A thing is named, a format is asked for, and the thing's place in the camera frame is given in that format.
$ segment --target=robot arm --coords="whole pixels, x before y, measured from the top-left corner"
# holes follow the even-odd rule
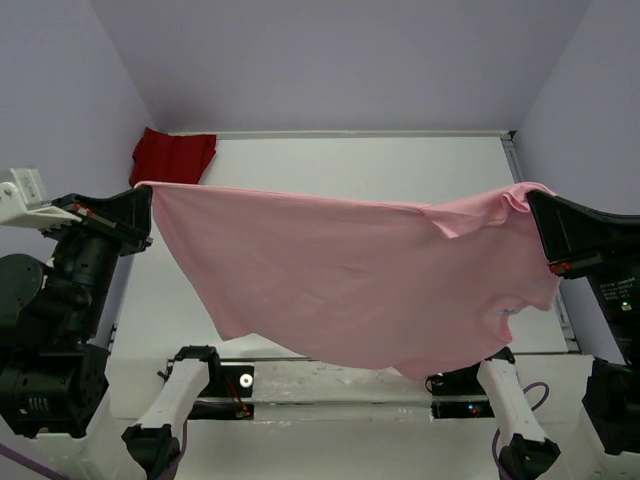
[[[560,453],[535,420],[515,367],[500,358],[482,362],[477,378],[503,437],[501,479],[640,478],[640,217],[540,191],[527,197],[551,271],[587,277],[625,365],[594,360],[579,425]]]
[[[124,435],[111,416],[109,352],[87,341],[118,257],[151,245],[151,194],[142,187],[109,199],[72,194],[49,202],[37,170],[0,174],[0,224],[57,241],[48,264],[22,254],[0,259],[0,414],[64,478],[171,476],[191,407],[219,379],[215,348],[186,347],[163,374],[155,403]]]

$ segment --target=cable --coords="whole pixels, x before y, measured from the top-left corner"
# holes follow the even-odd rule
[[[538,408],[540,408],[542,404],[547,401],[547,398],[549,398],[549,393],[551,393],[551,389],[549,388],[549,385],[544,382],[534,382],[531,385],[527,385],[523,389],[523,392],[527,393],[535,387],[543,387],[544,394],[542,395],[542,398],[538,400],[538,402],[533,407],[531,407],[532,412],[535,412]],[[495,435],[493,436],[493,440],[491,441],[491,454],[493,455],[493,461],[495,462],[496,467],[498,467],[498,471],[500,472],[500,477],[502,480],[513,480],[511,475],[509,475],[509,472],[507,472],[507,470],[502,466],[502,464],[500,463],[500,459],[498,458],[498,439],[499,438],[500,438],[500,429],[497,429]]]
[[[187,451],[187,422],[184,422],[182,426],[182,448],[180,449],[180,454],[174,458],[169,466],[160,474],[158,480],[171,480],[175,477],[176,472],[178,471],[178,465],[184,457],[184,454]],[[49,478],[50,480],[71,480],[69,477],[62,475],[54,470],[51,470],[49,467],[45,467],[41,463],[36,462],[35,460],[31,460],[28,457],[25,457],[21,453],[12,450],[0,443],[0,455],[8,458],[9,460],[13,460],[16,463],[19,463],[23,467],[28,468],[31,471],[39,473],[43,477]]]
[[[28,457],[25,457],[21,453],[12,450],[6,445],[0,444],[0,455],[8,458],[9,460],[13,460],[14,462],[22,465],[29,470],[32,470],[36,473],[39,473],[43,477],[49,478],[51,480],[70,480],[69,477],[65,477],[64,475],[59,474],[55,470],[51,470],[49,467],[45,467],[41,463],[36,462],[35,460],[31,460]]]

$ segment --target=black mount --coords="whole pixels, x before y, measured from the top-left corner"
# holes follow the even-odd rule
[[[548,438],[539,443],[525,440],[516,433],[509,445],[502,447],[498,458],[509,472],[509,480],[535,480],[549,470],[559,456],[558,445]],[[500,480],[507,479],[501,475]]]

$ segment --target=pink t-shirt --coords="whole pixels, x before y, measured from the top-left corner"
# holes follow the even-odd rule
[[[145,183],[223,339],[424,380],[496,353],[558,289],[525,198],[542,185],[421,205]]]

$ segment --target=white work surface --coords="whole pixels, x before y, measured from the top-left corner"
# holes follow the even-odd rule
[[[536,417],[561,449],[577,423],[591,362],[566,354],[517,357],[523,386],[539,380],[550,386]],[[164,365],[109,360],[112,407],[123,429],[162,388],[150,372]],[[261,361],[255,367],[255,419],[190,421],[178,480],[498,478],[491,458],[495,420],[432,420],[424,385],[393,370],[304,360]],[[534,389],[527,398],[533,404],[541,394]]]
[[[203,184],[363,200],[441,203],[513,183],[500,139],[276,138],[220,140]],[[158,230],[133,261],[112,358],[169,358],[215,345],[223,358],[295,354],[257,335],[221,342]],[[555,310],[510,320],[514,352],[566,352]]]

